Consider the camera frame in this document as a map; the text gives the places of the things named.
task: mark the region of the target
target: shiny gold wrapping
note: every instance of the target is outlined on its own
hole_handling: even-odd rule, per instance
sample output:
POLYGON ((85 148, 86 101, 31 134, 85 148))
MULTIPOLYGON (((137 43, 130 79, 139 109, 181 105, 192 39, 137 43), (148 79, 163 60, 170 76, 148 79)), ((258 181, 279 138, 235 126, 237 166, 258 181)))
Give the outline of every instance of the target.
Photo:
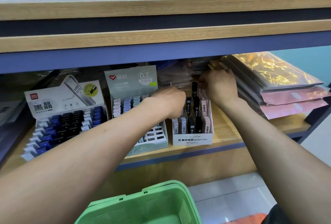
POLYGON ((251 70, 266 87, 307 86, 323 83, 268 51, 233 56, 251 70))

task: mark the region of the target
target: red uni logo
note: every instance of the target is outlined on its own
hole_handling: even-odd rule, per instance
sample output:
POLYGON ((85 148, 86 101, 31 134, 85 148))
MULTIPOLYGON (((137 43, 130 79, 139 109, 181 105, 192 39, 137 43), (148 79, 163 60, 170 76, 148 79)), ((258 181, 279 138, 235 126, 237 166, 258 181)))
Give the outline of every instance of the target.
POLYGON ((34 99, 38 99, 38 94, 37 94, 37 93, 32 93, 32 94, 30 94, 30 98, 31 98, 32 100, 34 100, 34 99))

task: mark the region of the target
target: forearm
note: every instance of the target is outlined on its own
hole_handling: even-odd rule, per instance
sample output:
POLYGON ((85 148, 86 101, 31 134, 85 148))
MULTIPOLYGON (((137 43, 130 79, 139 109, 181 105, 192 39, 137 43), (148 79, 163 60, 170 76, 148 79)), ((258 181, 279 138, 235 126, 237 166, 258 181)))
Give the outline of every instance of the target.
POLYGON ((245 101, 222 108, 263 180, 293 223, 329 223, 331 168, 256 114, 245 101))
POLYGON ((139 106, 26 163, 0 179, 2 223, 73 223, 93 192, 167 112, 139 106))

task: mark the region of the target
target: green shopping basket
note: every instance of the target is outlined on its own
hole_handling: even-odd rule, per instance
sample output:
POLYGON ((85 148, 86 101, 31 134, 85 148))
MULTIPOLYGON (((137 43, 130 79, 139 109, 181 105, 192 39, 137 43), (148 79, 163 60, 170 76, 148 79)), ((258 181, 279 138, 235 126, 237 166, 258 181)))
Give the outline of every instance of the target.
POLYGON ((75 224, 201 224, 188 188, 170 180, 139 193, 94 201, 75 224))

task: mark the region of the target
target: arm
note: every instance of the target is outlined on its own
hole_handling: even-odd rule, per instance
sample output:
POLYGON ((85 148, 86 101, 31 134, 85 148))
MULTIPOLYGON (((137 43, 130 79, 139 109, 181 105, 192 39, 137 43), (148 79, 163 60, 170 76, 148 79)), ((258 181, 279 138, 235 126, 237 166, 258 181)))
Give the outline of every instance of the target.
POLYGON ((233 73, 201 76, 206 93, 240 133, 268 189, 293 223, 329 223, 331 168, 238 98, 233 73))
POLYGON ((180 117, 185 98, 176 88, 158 91, 0 178, 0 222, 74 223, 138 140, 164 119, 180 117))

